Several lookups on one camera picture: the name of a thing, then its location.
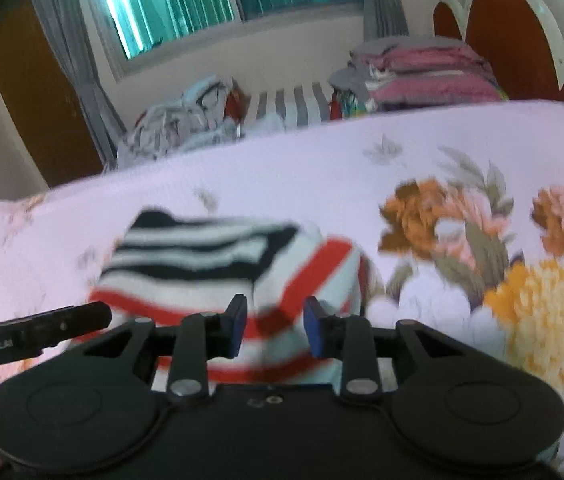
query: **gray curtain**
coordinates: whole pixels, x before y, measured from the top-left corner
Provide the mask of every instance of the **gray curtain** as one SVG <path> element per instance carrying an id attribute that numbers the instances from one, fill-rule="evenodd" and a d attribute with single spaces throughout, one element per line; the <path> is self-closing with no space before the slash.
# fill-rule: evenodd
<path id="1" fill-rule="evenodd" d="M 365 41 L 408 33 L 402 0 L 364 0 Z"/>
<path id="2" fill-rule="evenodd" d="M 100 159 L 103 164 L 112 166 L 124 126 L 100 84 L 80 2 L 32 1 L 46 39 L 80 99 Z"/>

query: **headboard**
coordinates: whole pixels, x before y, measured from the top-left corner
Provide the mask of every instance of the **headboard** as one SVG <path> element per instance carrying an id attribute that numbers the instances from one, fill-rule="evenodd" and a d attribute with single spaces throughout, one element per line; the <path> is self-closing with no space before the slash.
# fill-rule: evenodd
<path id="1" fill-rule="evenodd" d="M 564 38 L 543 0 L 441 0 L 433 24 L 485 57 L 511 99 L 564 101 Z"/>

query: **striped mattress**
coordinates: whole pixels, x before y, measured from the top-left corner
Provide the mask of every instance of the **striped mattress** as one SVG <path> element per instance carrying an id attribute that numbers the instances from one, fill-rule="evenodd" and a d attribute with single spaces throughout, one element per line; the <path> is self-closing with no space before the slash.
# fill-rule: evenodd
<path id="1" fill-rule="evenodd" d="M 253 124 L 276 112 L 287 129 L 302 128 L 329 120 L 332 88 L 327 82 L 313 82 L 293 88 L 259 92 L 248 98 L 245 124 Z"/>

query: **door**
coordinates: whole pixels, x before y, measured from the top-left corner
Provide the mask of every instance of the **door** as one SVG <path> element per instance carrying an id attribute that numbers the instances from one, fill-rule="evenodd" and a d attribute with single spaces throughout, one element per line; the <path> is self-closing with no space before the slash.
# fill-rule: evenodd
<path id="1" fill-rule="evenodd" d="M 0 93 L 50 187 L 102 171 L 78 98 L 31 0 L 0 0 Z"/>

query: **window sill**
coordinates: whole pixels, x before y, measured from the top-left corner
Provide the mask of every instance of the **window sill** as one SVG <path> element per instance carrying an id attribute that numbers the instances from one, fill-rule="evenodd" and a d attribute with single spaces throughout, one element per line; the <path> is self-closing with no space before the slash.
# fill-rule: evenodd
<path id="1" fill-rule="evenodd" d="M 307 6 L 283 9 L 250 20 L 248 22 L 229 22 L 201 30 L 186 38 L 170 41 L 130 60 L 124 60 L 119 66 L 113 66 L 115 60 L 109 59 L 116 82 L 125 77 L 142 72 L 168 60 L 175 59 L 194 50 L 216 44 L 218 41 L 240 38 L 257 34 L 263 30 L 289 27 L 299 23 L 312 22 L 340 16 L 362 15 L 362 0 L 345 0 L 328 4 L 309 4 Z"/>

